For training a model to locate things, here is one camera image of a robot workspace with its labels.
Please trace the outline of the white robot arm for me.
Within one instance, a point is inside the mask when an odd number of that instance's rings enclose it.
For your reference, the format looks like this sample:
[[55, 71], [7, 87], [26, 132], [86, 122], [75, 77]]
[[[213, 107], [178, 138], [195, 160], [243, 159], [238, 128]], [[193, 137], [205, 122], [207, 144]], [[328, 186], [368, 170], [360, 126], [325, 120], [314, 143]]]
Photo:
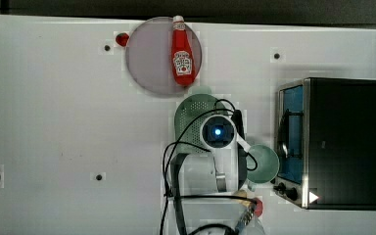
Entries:
[[170, 163], [177, 229], [188, 235], [183, 199], [228, 196], [245, 181], [246, 164], [239, 157], [244, 138], [232, 117], [211, 115], [201, 121], [198, 132], [203, 153], [178, 153]]

